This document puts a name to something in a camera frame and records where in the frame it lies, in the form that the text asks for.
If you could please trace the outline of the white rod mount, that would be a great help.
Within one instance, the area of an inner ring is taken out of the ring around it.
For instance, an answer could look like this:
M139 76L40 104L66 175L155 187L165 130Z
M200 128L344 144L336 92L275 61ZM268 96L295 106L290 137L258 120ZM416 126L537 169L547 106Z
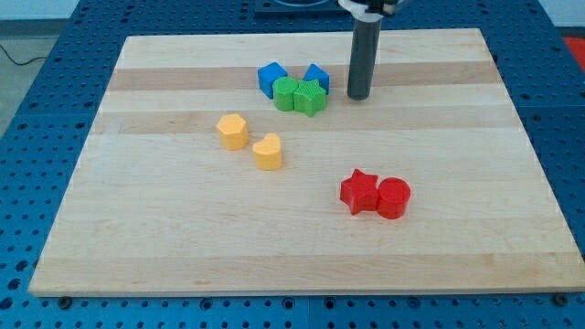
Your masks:
M399 0L338 0L337 3L361 22L377 22L394 15L399 8Z

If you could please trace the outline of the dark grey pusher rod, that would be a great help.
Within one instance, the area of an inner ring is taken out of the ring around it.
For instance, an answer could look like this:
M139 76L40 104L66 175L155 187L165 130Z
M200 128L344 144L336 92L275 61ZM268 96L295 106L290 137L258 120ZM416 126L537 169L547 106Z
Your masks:
M380 29L380 20L357 20L354 24L346 88L346 94L352 100L363 101L370 94Z

